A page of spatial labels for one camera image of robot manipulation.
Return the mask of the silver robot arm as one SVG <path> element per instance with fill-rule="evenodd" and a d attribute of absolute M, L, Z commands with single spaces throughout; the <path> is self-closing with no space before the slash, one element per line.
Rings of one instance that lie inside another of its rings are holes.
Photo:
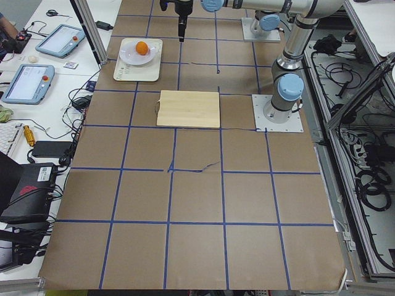
<path fill-rule="evenodd" d="M 181 39 L 178 89 L 217 91 L 221 107 L 252 94 L 274 94 L 273 70 L 297 73 L 304 50 L 320 19 L 335 13 L 342 1 L 160 1 L 175 9 Z M 279 44 L 243 41 L 241 18 L 258 23 L 266 14 L 293 14 L 295 20 Z"/>

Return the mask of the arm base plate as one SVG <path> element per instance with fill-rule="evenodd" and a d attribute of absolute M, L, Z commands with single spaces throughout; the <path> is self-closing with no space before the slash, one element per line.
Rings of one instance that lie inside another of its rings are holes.
<path fill-rule="evenodd" d="M 272 95 L 252 95 L 254 120 L 258 132 L 303 133 L 297 103 L 289 111 L 279 111 L 272 105 Z"/>
<path fill-rule="evenodd" d="M 277 29 L 264 31 L 255 18 L 243 17 L 241 19 L 243 29 L 243 38 L 249 42 L 279 43 L 281 41 L 280 33 Z"/>

